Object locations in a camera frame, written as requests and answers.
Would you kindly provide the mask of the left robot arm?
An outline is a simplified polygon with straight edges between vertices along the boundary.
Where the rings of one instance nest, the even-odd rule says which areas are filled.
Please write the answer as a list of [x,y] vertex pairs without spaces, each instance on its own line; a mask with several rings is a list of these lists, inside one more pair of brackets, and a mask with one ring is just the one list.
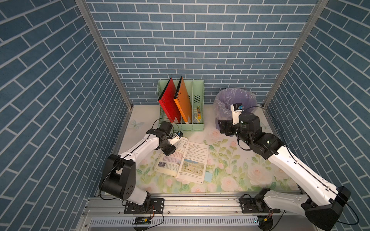
[[136,186],[136,167],[153,150],[162,150],[167,156],[176,150],[174,144],[183,137],[181,131],[171,133],[173,125],[162,122],[151,128],[133,147],[119,155],[110,155],[104,165],[99,192],[106,192],[115,198],[131,202],[145,209],[151,206],[150,193]]

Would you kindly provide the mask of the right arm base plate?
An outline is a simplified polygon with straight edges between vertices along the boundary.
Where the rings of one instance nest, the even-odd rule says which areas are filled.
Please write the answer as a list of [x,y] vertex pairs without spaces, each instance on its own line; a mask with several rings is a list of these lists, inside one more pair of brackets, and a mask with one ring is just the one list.
[[243,214],[259,213],[259,214],[279,214],[280,209],[271,209],[263,201],[257,201],[255,198],[244,197],[239,200]]

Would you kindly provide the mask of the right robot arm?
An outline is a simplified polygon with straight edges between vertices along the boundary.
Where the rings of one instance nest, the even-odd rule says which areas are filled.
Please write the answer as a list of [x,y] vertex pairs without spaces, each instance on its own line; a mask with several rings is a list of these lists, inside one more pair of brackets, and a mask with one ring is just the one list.
[[303,194],[279,193],[263,188],[254,198],[259,209],[280,209],[306,217],[313,225],[330,231],[347,205],[351,192],[322,178],[293,155],[277,136],[263,132],[260,119],[253,113],[242,112],[239,122],[217,121],[221,134],[236,136],[249,150],[283,170],[303,190]]

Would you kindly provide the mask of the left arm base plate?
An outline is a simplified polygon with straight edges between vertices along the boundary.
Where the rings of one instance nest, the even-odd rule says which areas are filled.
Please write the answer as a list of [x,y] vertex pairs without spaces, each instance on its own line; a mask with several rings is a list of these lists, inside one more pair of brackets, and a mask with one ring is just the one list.
[[150,198],[142,205],[127,202],[124,206],[124,214],[159,214],[163,212],[164,201],[164,198]]

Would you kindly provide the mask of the English textbook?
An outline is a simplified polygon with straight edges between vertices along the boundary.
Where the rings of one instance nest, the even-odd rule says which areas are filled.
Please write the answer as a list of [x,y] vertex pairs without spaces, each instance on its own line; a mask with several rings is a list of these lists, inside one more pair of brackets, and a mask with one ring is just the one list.
[[177,139],[173,146],[176,148],[174,153],[169,156],[161,154],[154,170],[182,182],[203,184],[210,153],[209,145],[183,137]]

